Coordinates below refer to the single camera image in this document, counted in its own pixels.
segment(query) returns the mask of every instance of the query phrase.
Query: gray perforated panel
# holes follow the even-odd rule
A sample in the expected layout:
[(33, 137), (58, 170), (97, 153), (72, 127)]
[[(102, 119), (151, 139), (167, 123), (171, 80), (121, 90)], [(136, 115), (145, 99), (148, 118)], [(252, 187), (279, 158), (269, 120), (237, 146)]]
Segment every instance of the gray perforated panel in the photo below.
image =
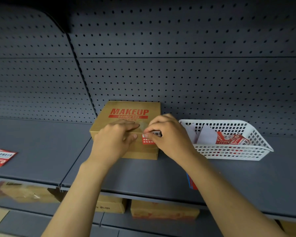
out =
[(0, 58), (73, 57), (68, 39), (44, 13), (0, 5)]
[(79, 57), (296, 56), (296, 0), (76, 0)]
[(0, 117), (92, 123), (73, 58), (0, 59)]
[(296, 135), (296, 58), (82, 58), (97, 113), (108, 100), (160, 101), (178, 119), (240, 119)]

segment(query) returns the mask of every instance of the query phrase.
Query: white plastic basket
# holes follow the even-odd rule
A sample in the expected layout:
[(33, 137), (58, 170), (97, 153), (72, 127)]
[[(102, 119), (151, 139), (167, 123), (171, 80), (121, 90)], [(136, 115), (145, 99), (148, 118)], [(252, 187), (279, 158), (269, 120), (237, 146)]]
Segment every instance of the white plastic basket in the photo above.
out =
[(261, 160), (272, 147), (249, 123), (241, 120), (180, 120), (180, 123), (191, 125), (195, 123), (195, 132), (202, 130), (208, 125), (215, 131), (221, 131), (225, 135), (240, 133), (250, 140), (250, 145), (202, 145), (193, 144), (195, 149), (208, 159), (241, 159)]

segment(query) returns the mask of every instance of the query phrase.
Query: person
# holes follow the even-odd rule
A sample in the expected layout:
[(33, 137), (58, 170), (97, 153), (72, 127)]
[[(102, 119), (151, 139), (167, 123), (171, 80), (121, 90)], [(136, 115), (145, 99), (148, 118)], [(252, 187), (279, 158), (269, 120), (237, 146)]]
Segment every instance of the person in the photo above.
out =
[[(101, 184), (108, 170), (138, 138), (127, 131), (138, 128), (133, 121), (108, 124), (94, 137), (89, 158), (60, 204), (43, 237), (89, 236)], [(162, 137), (151, 131), (160, 130)], [(246, 200), (192, 145), (186, 130), (171, 115), (154, 118), (143, 131), (193, 179), (224, 237), (284, 237), (284, 231)]]

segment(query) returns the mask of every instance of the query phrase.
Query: red and white sticker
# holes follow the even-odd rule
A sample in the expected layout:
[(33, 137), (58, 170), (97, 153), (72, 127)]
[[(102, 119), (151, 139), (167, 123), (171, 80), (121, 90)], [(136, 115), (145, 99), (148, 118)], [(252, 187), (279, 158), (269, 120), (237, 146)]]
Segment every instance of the red and white sticker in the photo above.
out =
[[(152, 131), (152, 133), (161, 137), (161, 131)], [(155, 143), (153, 141), (144, 137), (144, 134), (143, 134), (143, 144), (144, 145), (155, 145)]]
[(8, 162), (17, 152), (0, 149), (0, 167)]

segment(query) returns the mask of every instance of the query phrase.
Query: forearm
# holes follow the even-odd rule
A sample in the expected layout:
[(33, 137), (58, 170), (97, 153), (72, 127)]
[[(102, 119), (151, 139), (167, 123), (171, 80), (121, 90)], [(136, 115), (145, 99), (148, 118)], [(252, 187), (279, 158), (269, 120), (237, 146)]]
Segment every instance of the forearm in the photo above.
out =
[(193, 179), (224, 237), (287, 236), (230, 185), (202, 155), (179, 163)]
[(83, 163), (43, 237), (90, 236), (92, 220), (107, 169)]

